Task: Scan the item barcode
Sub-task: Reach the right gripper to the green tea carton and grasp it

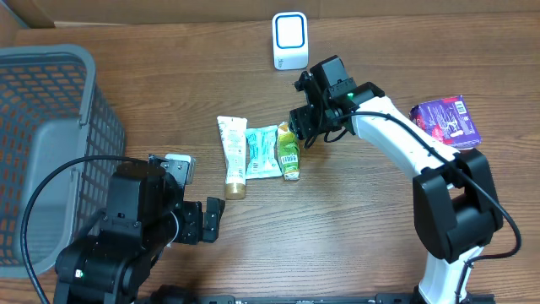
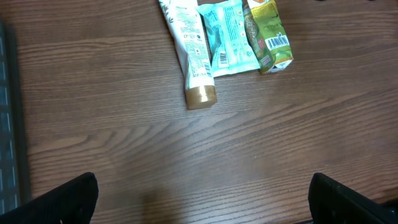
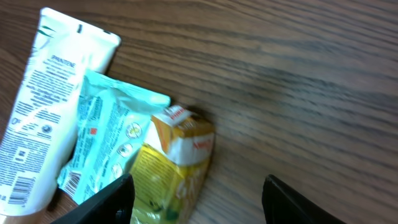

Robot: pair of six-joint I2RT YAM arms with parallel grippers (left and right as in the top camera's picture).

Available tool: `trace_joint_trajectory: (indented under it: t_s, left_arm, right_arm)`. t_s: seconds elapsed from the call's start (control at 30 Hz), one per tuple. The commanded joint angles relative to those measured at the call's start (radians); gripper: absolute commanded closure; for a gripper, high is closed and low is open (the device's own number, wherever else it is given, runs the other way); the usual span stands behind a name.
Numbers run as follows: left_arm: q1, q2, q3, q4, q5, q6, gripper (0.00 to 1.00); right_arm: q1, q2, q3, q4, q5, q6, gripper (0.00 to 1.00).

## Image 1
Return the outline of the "purple sanitary pad pack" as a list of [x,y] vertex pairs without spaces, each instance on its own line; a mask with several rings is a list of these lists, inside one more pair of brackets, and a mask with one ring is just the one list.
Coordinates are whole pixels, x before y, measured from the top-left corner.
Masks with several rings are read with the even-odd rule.
[[462,95],[418,104],[409,112],[409,119],[431,137],[455,149],[473,149],[482,143]]

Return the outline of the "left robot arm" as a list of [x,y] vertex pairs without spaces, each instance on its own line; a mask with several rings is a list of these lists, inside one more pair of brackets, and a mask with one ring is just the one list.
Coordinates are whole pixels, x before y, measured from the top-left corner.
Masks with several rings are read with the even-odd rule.
[[213,243],[225,201],[184,199],[195,160],[150,155],[120,164],[109,181],[97,235],[81,234],[57,257],[55,303],[134,303],[171,243]]

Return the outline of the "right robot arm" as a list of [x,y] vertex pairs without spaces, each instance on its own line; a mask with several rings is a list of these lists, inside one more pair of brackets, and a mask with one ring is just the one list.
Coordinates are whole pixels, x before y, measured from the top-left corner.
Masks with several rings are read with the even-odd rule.
[[294,87],[305,93],[307,104],[290,112],[289,125],[306,147],[318,135],[351,133],[373,144],[412,181],[414,227],[428,258],[420,283],[399,300],[494,302],[492,295],[466,290],[475,259],[503,225],[486,157],[430,137],[375,84],[357,85],[337,56],[304,71]]

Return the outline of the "white cream tube gold cap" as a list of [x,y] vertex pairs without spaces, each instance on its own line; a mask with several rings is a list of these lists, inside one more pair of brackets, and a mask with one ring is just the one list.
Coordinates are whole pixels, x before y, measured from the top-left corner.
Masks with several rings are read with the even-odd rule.
[[246,136],[247,120],[241,117],[218,116],[220,138],[226,164],[225,198],[246,196]]

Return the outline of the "teal snack packet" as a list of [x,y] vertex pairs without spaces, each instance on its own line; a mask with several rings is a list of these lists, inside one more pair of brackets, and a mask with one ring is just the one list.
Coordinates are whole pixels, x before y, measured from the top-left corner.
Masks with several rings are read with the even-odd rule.
[[246,168],[247,179],[282,176],[275,156],[277,130],[277,125],[245,130],[249,147],[249,162]]

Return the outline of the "green yellow snack pack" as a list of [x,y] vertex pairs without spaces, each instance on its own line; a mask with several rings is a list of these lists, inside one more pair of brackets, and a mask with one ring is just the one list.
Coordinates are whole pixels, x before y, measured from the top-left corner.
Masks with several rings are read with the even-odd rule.
[[278,163],[285,181],[300,179],[300,149],[287,122],[278,125]]

